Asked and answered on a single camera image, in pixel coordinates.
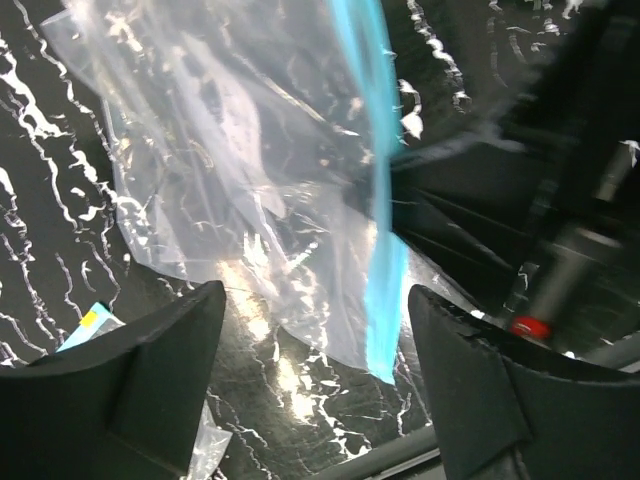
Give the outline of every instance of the black plastic part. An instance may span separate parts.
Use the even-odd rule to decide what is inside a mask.
[[[7,480],[177,480],[225,308],[220,282],[85,344],[0,370]]]
[[[640,371],[640,332],[636,332],[613,345],[589,352],[584,360],[616,370],[638,372]]]
[[[411,463],[410,468],[418,464],[428,464],[428,469],[439,463],[438,445],[433,426],[423,427],[391,442],[385,443],[371,452],[348,462],[336,465],[314,475],[314,480],[367,480],[370,478],[413,478],[403,469],[390,472],[403,464]]]
[[[392,160],[395,233],[492,316],[537,246],[599,214],[619,142],[640,134],[640,3],[598,4],[520,94]]]
[[[517,462],[506,478],[640,477],[638,377],[510,335],[426,287],[409,313],[448,480],[478,478],[505,452]]]

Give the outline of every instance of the plastic wrap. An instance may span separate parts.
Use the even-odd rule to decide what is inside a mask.
[[[43,27],[104,99],[134,258],[258,291],[294,336],[393,381],[406,255],[384,165],[357,194],[379,235],[343,199],[398,145],[376,3],[66,0]]]
[[[193,455],[189,464],[189,475],[183,480],[208,480],[216,471],[227,445],[231,441],[231,432],[216,427],[209,405],[202,407],[202,416],[198,434],[193,445]]]

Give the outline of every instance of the reflective surface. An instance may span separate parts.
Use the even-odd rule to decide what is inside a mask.
[[[460,115],[455,99],[466,105],[464,95],[475,101],[489,89],[466,69],[489,72],[487,82],[497,81],[502,65],[518,71],[564,21],[564,3],[551,9],[548,1],[510,1],[503,10],[496,1],[451,2],[469,9],[468,30],[454,50],[472,61],[458,65],[438,40],[439,32],[445,38],[456,31],[440,4],[398,0],[389,19],[403,29],[399,76],[422,72],[414,91],[401,83],[405,114],[416,114],[405,119],[413,138],[420,136],[416,125],[427,132]],[[114,225],[99,101],[67,74],[33,26],[60,9],[53,1],[0,5],[0,361],[7,366],[54,351],[95,301],[131,321],[191,288],[135,264]],[[497,50],[470,56],[471,32],[493,35],[477,44]],[[464,95],[455,95],[460,88]],[[418,281],[456,297],[414,258],[407,289]],[[292,338],[258,295],[234,289],[228,300],[209,399],[217,425],[234,436],[214,478],[302,478],[428,423],[406,322],[393,387]]]

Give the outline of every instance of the blue tape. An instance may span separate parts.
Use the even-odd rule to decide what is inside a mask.
[[[373,217],[378,235],[364,298],[367,368],[381,380],[394,384],[393,367],[402,321],[402,282],[409,250],[391,232],[389,158],[402,148],[402,128],[389,34],[379,0],[328,1],[336,33],[364,97],[373,129],[376,159]]]
[[[90,314],[95,315],[92,323],[88,326],[85,326],[81,323],[78,328],[76,328],[74,332],[69,335],[69,338],[65,340],[60,348],[58,348],[58,352],[62,352],[63,350],[67,350],[71,347],[75,347],[77,345],[80,345],[81,343],[91,340],[91,338],[96,334],[100,327],[104,325],[104,322],[113,317],[112,313],[105,307],[103,307],[100,303],[93,304],[91,310],[87,315]]]

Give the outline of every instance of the red cap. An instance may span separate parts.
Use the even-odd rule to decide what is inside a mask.
[[[551,335],[551,328],[533,317],[517,317],[509,330],[518,336],[528,336],[544,340]]]

